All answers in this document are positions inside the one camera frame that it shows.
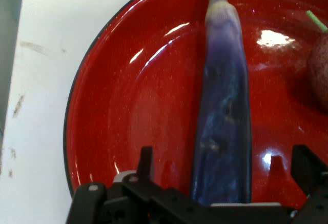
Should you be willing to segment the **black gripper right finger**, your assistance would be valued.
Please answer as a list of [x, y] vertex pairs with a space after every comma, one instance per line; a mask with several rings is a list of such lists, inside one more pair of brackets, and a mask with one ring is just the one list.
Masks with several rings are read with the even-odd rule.
[[295, 145], [291, 175], [306, 195], [292, 223], [327, 223], [327, 165], [307, 146]]

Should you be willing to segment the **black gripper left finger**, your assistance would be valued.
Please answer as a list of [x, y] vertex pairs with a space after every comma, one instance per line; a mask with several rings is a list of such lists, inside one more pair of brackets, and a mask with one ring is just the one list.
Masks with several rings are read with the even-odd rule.
[[201, 223], [204, 207], [175, 189], [151, 180], [153, 149], [141, 149], [137, 171], [107, 188], [99, 182], [79, 186], [67, 223]]

